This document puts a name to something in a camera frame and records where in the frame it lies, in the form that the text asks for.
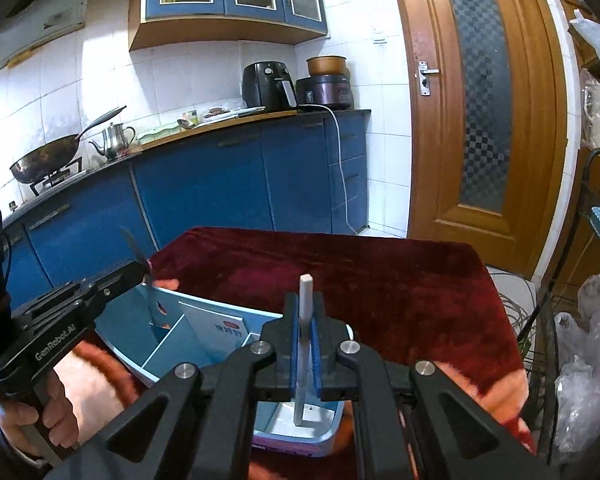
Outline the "left hand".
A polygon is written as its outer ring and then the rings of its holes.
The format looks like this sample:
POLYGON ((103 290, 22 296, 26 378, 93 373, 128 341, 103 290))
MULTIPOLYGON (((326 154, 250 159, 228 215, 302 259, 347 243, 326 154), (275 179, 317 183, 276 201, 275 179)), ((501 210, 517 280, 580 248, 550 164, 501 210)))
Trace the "left hand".
POLYGON ((0 428, 4 437, 13 448, 32 458, 41 458, 42 454, 24 434, 22 427, 34 425, 39 418, 50 430, 48 437, 52 445, 73 448, 78 443, 78 421, 65 387, 54 370, 47 374, 46 389, 50 400, 42 415, 33 406, 15 400, 0 403, 0 428))

